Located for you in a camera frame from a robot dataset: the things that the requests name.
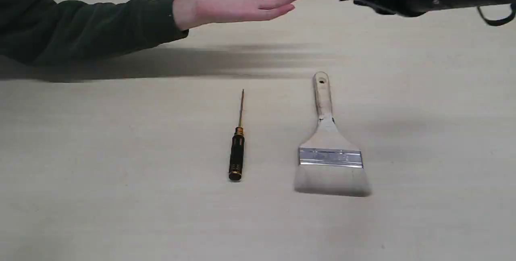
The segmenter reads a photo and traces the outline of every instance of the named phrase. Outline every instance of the black handle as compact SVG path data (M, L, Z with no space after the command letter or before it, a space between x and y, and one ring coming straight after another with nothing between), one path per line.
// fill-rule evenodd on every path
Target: black handle
M232 182L239 182L242 179L244 143L245 138L243 135L235 134L235 136L233 136L229 160L229 179Z

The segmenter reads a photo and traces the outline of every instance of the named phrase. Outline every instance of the dark green sleeve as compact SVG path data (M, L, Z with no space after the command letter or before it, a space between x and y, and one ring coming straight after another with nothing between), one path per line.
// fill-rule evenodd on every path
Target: dark green sleeve
M31 65L60 65L183 39L188 30L175 24L172 3L0 0L0 55Z

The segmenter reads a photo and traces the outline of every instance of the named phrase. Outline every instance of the table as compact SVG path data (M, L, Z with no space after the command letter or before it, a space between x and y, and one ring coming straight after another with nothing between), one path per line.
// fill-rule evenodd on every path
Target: table
M203 26L60 75L2 59L0 259L509 260L515 35L474 9L404 19L300 0L272 22ZM319 70L370 197L293 191Z

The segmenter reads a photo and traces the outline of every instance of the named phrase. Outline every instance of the brush handle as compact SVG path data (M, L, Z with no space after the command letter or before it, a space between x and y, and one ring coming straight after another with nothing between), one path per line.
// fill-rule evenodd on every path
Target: brush handle
M319 121L328 118L332 120L333 111L331 103L330 78L325 72L317 72L313 78L315 90L315 105Z

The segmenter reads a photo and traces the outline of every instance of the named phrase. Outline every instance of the precision screwdriver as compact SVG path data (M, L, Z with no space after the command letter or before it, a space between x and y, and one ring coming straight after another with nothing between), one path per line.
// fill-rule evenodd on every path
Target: precision screwdriver
M243 89L242 89L242 98L240 100L240 117L238 120L238 127L235 128L235 134L233 135L233 142L231 144L231 156L230 156L230 160L229 160L229 179L232 182L239 182L242 179L243 145L246 141L243 136L242 111L243 111Z

